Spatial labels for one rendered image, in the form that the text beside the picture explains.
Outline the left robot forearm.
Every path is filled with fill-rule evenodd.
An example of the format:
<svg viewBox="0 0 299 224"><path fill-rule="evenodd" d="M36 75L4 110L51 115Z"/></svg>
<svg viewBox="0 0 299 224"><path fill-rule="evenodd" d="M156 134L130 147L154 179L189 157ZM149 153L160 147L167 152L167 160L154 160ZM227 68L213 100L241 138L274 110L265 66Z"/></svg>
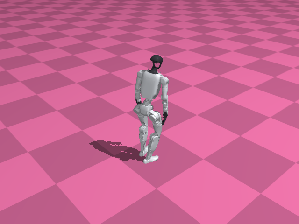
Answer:
<svg viewBox="0 0 299 224"><path fill-rule="evenodd" d="M140 95L141 95L141 91L137 91L135 89L135 98L136 98L137 102L141 101L141 96Z"/></svg>

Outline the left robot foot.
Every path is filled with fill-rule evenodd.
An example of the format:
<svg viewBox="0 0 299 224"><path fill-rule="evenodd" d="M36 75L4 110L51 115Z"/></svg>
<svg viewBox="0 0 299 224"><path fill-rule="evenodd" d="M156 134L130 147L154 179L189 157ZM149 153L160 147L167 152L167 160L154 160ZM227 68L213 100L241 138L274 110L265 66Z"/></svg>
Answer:
<svg viewBox="0 0 299 224"><path fill-rule="evenodd" d="M145 151L140 151L139 156L144 156L148 152L148 145L145 147Z"/></svg>

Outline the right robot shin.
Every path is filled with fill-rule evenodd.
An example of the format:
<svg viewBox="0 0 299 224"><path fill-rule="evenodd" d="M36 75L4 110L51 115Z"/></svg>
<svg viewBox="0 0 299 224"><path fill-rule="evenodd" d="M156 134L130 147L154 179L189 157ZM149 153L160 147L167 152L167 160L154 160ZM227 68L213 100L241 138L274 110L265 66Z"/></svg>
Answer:
<svg viewBox="0 0 299 224"><path fill-rule="evenodd" d="M159 143L160 138L158 136L154 136L152 138L152 141L149 140L149 144L148 144L148 152L147 152L147 160L149 160L153 154L153 152L155 151L158 143Z"/></svg>

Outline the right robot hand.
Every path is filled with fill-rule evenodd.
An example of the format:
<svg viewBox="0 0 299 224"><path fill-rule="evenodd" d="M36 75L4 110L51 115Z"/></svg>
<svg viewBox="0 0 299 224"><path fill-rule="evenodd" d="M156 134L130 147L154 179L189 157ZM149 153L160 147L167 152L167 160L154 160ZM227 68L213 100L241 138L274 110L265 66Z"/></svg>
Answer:
<svg viewBox="0 0 299 224"><path fill-rule="evenodd" d="M162 125L165 123L165 121L166 121L166 118L167 118L167 113L166 112L164 112L164 114L163 114L163 120L162 120Z"/></svg>

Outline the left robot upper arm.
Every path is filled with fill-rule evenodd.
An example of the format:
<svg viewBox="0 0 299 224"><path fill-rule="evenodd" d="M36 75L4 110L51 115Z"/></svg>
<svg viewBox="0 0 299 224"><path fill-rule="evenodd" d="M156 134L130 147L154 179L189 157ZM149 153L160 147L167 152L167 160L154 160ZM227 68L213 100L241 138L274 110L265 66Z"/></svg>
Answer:
<svg viewBox="0 0 299 224"><path fill-rule="evenodd" d="M142 82L142 74L145 70L141 70L137 73L137 79L136 79L136 84L135 84L135 89L137 91L140 91L141 88L141 82Z"/></svg>

